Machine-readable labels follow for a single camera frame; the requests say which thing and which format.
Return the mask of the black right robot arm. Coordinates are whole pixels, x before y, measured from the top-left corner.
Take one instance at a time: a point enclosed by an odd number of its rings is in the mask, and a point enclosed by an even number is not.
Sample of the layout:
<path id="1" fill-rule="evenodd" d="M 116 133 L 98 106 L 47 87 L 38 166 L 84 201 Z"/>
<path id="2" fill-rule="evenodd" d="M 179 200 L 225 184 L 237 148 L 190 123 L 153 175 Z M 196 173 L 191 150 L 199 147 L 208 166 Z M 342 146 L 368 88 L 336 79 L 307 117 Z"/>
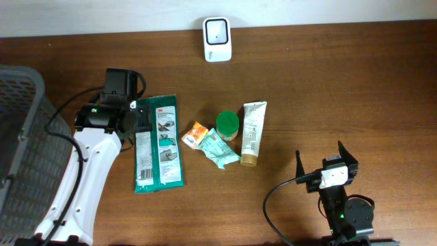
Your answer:
<path id="1" fill-rule="evenodd" d="M 373 241 L 375 202 L 364 195 L 346 193 L 358 173 L 359 162 L 338 143 L 339 154 L 322 160 L 322 168 L 311 173 L 304 170 L 300 152 L 296 151 L 296 183 L 306 185 L 307 193 L 319 195 L 318 208 L 328 222 L 330 236 L 323 245 L 399 245 L 393 239 Z"/>

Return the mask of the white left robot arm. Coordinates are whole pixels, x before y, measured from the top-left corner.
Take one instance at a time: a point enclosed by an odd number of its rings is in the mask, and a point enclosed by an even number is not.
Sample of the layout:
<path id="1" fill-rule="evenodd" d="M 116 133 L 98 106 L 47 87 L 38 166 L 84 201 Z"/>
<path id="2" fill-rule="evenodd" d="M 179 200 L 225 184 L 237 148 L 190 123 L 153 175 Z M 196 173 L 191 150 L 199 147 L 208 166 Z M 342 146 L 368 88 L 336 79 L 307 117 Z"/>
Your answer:
<path id="1" fill-rule="evenodd" d="M 31 238 L 15 245 L 92 245 L 98 205 L 112 164 L 138 131 L 137 101 L 146 89 L 137 71 L 109 68 L 97 93 L 76 113 L 73 136 L 44 130 L 72 144 L 55 198 Z"/>

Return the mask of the teal snack packet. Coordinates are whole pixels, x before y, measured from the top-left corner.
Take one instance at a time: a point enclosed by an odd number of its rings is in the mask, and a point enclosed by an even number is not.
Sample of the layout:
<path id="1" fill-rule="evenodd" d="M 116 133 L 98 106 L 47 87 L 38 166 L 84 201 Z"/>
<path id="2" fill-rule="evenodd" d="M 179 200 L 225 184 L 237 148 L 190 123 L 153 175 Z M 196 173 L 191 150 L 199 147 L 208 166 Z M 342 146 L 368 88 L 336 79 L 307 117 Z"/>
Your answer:
<path id="1" fill-rule="evenodd" d="M 240 161 L 240 156 L 221 139 L 214 128 L 209 130 L 196 149 L 201 150 L 219 169 L 225 169 L 226 165 Z"/>

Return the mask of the green lidded jar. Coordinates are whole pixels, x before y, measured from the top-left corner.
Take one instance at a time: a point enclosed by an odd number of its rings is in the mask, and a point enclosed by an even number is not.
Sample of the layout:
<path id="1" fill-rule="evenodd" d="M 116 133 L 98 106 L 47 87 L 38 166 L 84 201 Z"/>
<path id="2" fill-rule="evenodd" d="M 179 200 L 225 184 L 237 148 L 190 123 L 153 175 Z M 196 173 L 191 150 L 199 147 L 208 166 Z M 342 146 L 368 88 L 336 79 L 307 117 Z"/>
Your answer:
<path id="1" fill-rule="evenodd" d="M 240 120 L 233 111 L 223 111 L 216 118 L 216 131 L 225 141 L 231 141 L 238 135 Z"/>

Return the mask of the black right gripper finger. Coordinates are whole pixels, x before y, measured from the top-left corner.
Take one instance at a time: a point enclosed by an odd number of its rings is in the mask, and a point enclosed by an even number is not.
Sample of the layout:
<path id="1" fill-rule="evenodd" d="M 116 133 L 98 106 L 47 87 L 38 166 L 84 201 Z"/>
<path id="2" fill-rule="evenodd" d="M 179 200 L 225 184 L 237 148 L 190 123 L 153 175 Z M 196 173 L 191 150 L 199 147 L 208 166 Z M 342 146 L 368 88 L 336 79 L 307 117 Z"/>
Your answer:
<path id="1" fill-rule="evenodd" d="M 358 161 L 346 150 L 341 141 L 338 141 L 339 153 L 346 165 L 358 165 Z"/>
<path id="2" fill-rule="evenodd" d="M 305 170 L 300 158 L 300 152 L 296 151 L 296 183 L 301 184 L 305 182 Z"/>

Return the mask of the white tube with gold cap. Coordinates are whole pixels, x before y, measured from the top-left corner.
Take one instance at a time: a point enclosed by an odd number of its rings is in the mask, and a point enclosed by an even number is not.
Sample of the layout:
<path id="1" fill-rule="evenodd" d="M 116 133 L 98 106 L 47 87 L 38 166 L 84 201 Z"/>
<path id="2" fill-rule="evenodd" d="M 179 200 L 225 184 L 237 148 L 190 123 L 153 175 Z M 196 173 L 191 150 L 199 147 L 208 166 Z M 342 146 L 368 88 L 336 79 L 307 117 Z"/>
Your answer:
<path id="1" fill-rule="evenodd" d="M 243 105 L 244 121 L 240 159 L 240 164 L 243 166 L 255 167 L 257 165 L 266 106 L 266 101 L 248 102 Z"/>

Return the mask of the green 3M wipes pack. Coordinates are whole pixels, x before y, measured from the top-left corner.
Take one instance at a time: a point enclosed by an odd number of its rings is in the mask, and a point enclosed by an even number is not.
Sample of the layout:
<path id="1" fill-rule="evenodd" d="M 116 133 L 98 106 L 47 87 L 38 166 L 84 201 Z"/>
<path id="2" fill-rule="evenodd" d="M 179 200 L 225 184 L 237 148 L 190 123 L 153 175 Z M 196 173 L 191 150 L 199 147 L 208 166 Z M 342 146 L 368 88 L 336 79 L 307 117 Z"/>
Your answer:
<path id="1" fill-rule="evenodd" d="M 150 105 L 153 130 L 135 133 L 135 193 L 183 187 L 176 95 L 154 96 L 137 102 Z"/>

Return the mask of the orange snack packet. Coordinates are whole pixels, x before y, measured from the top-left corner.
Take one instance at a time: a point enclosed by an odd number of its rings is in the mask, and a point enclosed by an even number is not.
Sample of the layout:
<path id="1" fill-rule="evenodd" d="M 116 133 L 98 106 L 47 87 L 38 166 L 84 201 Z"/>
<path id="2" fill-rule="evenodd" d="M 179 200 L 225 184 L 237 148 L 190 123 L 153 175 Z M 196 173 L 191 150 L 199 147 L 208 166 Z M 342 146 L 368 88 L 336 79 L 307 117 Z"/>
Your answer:
<path id="1" fill-rule="evenodd" d="M 198 122 L 193 124 L 193 127 L 185 133 L 181 140 L 189 148 L 196 150 L 198 145 L 203 141 L 209 130 Z"/>

